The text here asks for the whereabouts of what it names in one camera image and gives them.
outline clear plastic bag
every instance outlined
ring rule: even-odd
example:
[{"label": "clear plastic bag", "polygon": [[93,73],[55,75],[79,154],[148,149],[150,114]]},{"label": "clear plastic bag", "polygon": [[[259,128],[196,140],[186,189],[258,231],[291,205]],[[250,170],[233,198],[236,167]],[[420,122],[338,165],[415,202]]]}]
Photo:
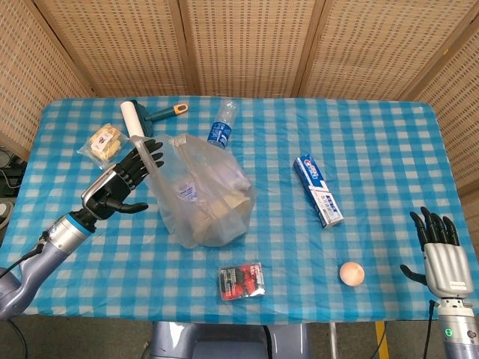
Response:
[{"label": "clear plastic bag", "polygon": [[165,164],[157,168],[145,140],[131,138],[150,174],[146,183],[176,242],[186,248],[217,247],[248,230],[254,188],[233,155],[187,134],[159,136]]},{"label": "clear plastic bag", "polygon": [[91,136],[77,153],[89,157],[102,170],[110,165],[110,160],[115,157],[128,142],[119,129],[107,123]]}]

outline gingham tablecloth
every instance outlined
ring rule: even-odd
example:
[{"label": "gingham tablecloth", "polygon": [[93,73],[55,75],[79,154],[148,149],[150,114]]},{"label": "gingham tablecloth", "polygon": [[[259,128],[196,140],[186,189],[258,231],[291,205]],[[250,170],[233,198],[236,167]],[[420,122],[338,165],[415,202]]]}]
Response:
[{"label": "gingham tablecloth", "polygon": [[[0,263],[29,250],[59,216],[81,206],[100,175],[76,151],[100,125],[126,133],[125,99],[65,99],[43,112]],[[206,138],[219,98],[138,98],[149,112],[187,102],[189,111],[154,125],[156,134]],[[128,198],[150,208],[97,222],[97,232],[42,285],[27,314],[107,316],[178,322],[294,323],[426,319],[426,287],[407,280],[405,263],[424,271],[409,211],[450,216],[478,283],[479,266],[433,110],[416,102],[241,99],[229,150],[257,189],[248,233],[223,248],[185,249],[168,240],[156,200],[142,183]],[[126,153],[131,147],[123,150]],[[312,153],[345,217],[320,220],[293,171]],[[338,269],[361,263],[365,282],[342,284]],[[266,295],[219,297],[219,266],[260,261]],[[478,307],[478,297],[471,302]]]}]

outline silver robotic arm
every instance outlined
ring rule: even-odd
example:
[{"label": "silver robotic arm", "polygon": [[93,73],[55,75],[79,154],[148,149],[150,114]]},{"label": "silver robotic arm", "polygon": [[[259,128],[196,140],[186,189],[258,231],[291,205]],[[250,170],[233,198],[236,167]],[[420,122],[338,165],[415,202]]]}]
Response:
[{"label": "silver robotic arm", "polygon": [[[162,143],[149,140],[145,146],[154,153]],[[158,167],[163,165],[159,161],[162,153],[154,153],[152,157]],[[0,268],[0,320],[19,315],[30,305],[45,279],[95,232],[96,221],[108,219],[115,212],[137,213],[148,208],[146,203],[123,203],[147,175],[138,151],[132,150],[82,194],[82,209],[60,217],[42,233],[30,252],[8,269]],[[10,272],[17,265],[21,280]]]},{"label": "silver robotic arm", "polygon": [[403,273],[411,280],[424,284],[438,298],[439,324],[448,359],[478,359],[479,338],[474,312],[464,303],[474,291],[469,261],[464,248],[460,247],[454,223],[440,218],[421,207],[421,217],[411,212],[418,230],[418,238],[424,256],[426,275],[412,272],[401,265]]}]

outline packaged snack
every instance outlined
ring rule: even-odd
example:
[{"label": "packaged snack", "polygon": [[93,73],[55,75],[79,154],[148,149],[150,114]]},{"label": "packaged snack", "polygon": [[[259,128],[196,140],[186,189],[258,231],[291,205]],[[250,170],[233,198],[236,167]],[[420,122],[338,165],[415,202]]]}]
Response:
[{"label": "packaged snack", "polygon": [[264,295],[261,263],[221,267],[219,269],[219,286],[224,301]]},{"label": "packaged snack", "polygon": [[112,159],[128,142],[120,130],[107,123],[99,129],[77,152],[91,158],[101,169],[109,166]]}]

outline plastic bottle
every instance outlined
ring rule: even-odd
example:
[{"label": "plastic bottle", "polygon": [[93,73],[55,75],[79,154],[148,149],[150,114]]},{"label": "plastic bottle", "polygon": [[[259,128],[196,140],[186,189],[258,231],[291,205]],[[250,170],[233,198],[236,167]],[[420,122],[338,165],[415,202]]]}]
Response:
[{"label": "plastic bottle", "polygon": [[215,122],[211,125],[210,134],[208,135],[208,142],[215,146],[224,149],[228,143],[231,134],[231,127],[234,123],[234,118],[238,114],[238,103],[232,99],[224,99],[216,115]]}]

